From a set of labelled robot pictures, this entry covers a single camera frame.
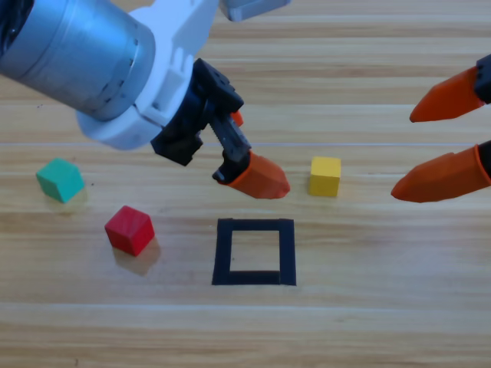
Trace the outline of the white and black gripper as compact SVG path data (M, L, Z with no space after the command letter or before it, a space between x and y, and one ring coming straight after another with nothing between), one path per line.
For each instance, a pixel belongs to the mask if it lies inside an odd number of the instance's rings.
M151 144L154 152L187 165L211 126L224 160L245 162L243 99L226 76L196 55L209 37L217 1L155 1L130 16L153 34L155 54L142 91L118 117L104 122L77 113L81 131L118 150Z

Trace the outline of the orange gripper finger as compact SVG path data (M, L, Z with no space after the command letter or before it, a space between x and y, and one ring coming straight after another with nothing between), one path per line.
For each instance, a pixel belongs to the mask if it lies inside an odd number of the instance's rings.
M452 120L490 104L490 55L434 85L410 114L412 123Z
M490 187L490 142L415 166L391 191L406 202L439 202Z
M210 126L222 145L222 165L213 173L221 185L255 199L280 199L290 191L280 166L252 151L252 146L227 113L219 113Z

